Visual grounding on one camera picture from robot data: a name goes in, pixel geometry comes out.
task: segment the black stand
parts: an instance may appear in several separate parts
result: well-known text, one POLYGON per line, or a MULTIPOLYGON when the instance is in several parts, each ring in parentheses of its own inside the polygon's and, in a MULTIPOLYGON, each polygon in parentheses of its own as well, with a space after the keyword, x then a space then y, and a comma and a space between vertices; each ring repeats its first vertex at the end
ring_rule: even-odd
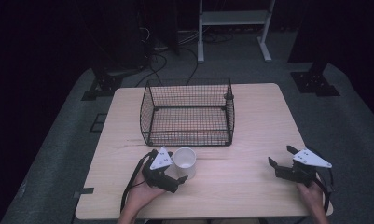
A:
POLYGON ((314 62, 308 72, 292 72, 291 76, 301 93, 315 93, 317 96, 339 96, 334 86, 323 76, 327 62, 314 62))

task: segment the wooden table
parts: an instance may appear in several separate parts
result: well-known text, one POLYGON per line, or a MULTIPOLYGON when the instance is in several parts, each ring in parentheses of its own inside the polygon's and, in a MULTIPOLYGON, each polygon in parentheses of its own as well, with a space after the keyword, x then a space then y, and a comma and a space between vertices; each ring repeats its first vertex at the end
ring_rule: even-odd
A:
MULTIPOLYGON (((276 84, 232 85, 235 131, 229 147, 195 147, 197 173, 179 190, 158 197, 138 218, 306 216, 295 183, 275 177, 272 157, 290 167, 290 145, 304 148, 276 84)), ((118 218, 123 190, 137 162, 152 150, 140 131, 144 88, 115 93, 76 209, 80 219, 118 218)), ((169 147, 175 152, 177 148, 169 147)), ((330 206, 328 214, 333 211, 330 206)))

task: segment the dark background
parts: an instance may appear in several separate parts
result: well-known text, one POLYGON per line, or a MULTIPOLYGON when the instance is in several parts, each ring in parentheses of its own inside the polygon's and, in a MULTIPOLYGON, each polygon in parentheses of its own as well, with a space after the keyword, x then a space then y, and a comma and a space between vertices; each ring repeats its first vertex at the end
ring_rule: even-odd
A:
MULTIPOLYGON (((170 15, 173 26, 197 28, 197 0, 178 0, 158 11, 146 10, 147 0, 136 3, 139 10, 129 14, 122 11, 134 7, 128 1, 106 3, 0 0, 0 220, 86 69, 93 64, 144 66, 147 49, 140 45, 137 24, 149 23, 160 35, 168 5, 176 12, 170 15), (116 7, 108 11, 111 4, 116 7), (132 49, 123 49, 125 45, 132 49)), ((205 6, 213 7, 215 1, 205 6)), ((266 6, 266 1, 237 0, 224 9, 266 6)), ((374 1, 278 0, 274 12, 272 31, 300 27, 290 63, 328 59, 374 112, 374 1)))

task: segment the black wire basket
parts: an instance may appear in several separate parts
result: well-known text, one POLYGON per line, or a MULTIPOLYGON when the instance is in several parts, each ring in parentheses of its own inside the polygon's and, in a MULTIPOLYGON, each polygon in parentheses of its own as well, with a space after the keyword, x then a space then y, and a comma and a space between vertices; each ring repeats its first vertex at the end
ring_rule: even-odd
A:
POLYGON ((149 80, 140 111, 152 147, 229 146, 234 130, 230 79, 149 80))

